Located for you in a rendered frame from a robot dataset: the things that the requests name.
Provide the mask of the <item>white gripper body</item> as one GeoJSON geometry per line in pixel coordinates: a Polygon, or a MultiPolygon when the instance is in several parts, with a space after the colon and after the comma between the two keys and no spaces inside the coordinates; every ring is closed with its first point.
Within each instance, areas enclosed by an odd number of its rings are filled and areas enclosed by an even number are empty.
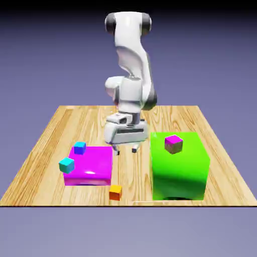
{"type": "Polygon", "coordinates": [[[104,127],[104,140],[109,145],[143,142],[148,138],[148,123],[117,124],[107,121],[104,127]]]}

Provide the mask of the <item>small blue cube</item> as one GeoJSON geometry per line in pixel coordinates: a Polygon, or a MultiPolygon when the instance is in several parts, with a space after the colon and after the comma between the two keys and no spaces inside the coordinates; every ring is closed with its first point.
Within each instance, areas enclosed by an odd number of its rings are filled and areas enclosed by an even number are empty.
{"type": "Polygon", "coordinates": [[[83,155],[86,150],[86,142],[76,142],[74,145],[74,154],[83,155]]]}

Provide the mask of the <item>small magenta cube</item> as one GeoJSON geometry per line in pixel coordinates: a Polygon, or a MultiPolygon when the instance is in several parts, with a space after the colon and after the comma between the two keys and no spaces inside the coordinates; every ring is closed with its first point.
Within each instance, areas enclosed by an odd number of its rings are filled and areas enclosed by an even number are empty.
{"type": "Polygon", "coordinates": [[[176,154],[182,151],[183,140],[177,135],[165,137],[165,149],[170,154],[176,154]]]}

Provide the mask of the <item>small orange cube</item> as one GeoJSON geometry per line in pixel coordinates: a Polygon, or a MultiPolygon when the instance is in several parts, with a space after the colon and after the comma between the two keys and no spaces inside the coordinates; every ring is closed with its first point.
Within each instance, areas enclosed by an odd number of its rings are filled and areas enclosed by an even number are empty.
{"type": "Polygon", "coordinates": [[[109,199],[120,201],[122,196],[122,186],[121,185],[111,185],[109,189],[109,199]]]}

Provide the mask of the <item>small cyan cube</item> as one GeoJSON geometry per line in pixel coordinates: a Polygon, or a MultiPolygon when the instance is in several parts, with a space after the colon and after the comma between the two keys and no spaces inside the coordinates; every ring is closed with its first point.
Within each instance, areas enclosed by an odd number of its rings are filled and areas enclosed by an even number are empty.
{"type": "Polygon", "coordinates": [[[63,173],[69,174],[75,169],[75,161],[71,158],[65,157],[59,162],[59,170],[63,173]]]}

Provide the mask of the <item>large magenta box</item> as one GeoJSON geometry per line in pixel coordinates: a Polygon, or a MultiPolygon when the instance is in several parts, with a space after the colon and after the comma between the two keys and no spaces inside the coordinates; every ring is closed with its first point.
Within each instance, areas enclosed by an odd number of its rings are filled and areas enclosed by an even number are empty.
{"type": "Polygon", "coordinates": [[[112,147],[87,146],[82,155],[75,154],[72,148],[68,157],[74,160],[75,168],[69,174],[63,174],[66,186],[111,184],[112,147]]]}

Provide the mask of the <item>large green box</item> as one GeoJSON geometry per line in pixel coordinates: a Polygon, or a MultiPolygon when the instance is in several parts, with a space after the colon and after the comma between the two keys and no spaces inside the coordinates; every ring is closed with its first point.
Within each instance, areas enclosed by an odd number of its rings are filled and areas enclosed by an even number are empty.
{"type": "Polygon", "coordinates": [[[203,200],[210,158],[196,132],[156,132],[150,136],[153,200],[203,200]],[[181,152],[170,154],[165,138],[183,140],[181,152]]]}

